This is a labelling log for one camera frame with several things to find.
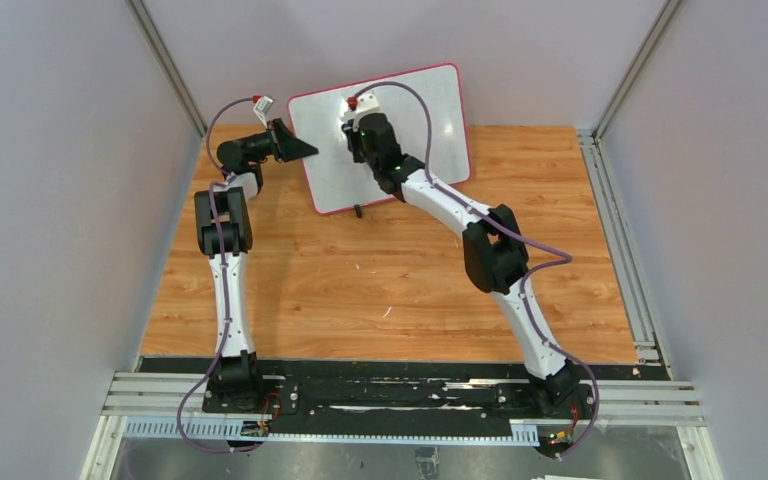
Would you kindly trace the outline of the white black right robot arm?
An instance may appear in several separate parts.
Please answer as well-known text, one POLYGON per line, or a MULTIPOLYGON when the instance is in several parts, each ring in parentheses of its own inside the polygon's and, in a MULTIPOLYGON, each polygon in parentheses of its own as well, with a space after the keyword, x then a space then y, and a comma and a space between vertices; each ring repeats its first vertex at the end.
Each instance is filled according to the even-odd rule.
POLYGON ((419 160, 402 151, 383 113, 358 115, 342 126, 356 163, 366 165, 381 190, 417 207, 460 235, 465 271, 472 284, 489 294, 508 321, 523 352, 530 391, 545 413, 575 411, 596 417, 595 385, 583 385, 580 360, 554 339, 532 288, 527 252, 530 240, 504 204, 489 207, 445 184, 419 160))

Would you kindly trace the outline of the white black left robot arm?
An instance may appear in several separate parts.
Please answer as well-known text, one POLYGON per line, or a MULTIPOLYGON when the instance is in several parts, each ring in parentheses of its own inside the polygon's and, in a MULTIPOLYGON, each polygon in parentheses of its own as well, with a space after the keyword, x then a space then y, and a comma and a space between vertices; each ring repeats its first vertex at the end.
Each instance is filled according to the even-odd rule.
POLYGON ((253 247, 248 202, 262 191, 266 160, 284 163, 318 152, 282 119, 268 120, 263 132, 219 145, 223 179, 194 195, 196 238, 211 271, 217 317, 215 354, 203 381, 207 411, 250 413, 268 402, 248 320, 245 280, 253 247))

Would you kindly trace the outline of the pink framed whiteboard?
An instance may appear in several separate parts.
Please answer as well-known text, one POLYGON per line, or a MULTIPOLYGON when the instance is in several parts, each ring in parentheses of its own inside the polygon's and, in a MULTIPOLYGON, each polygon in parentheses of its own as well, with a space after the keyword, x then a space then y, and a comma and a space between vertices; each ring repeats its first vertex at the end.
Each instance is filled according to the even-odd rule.
POLYGON ((319 214, 390 200, 397 175, 426 166, 446 184, 472 175, 452 63, 295 95, 287 107, 296 136, 318 150, 303 167, 319 214))

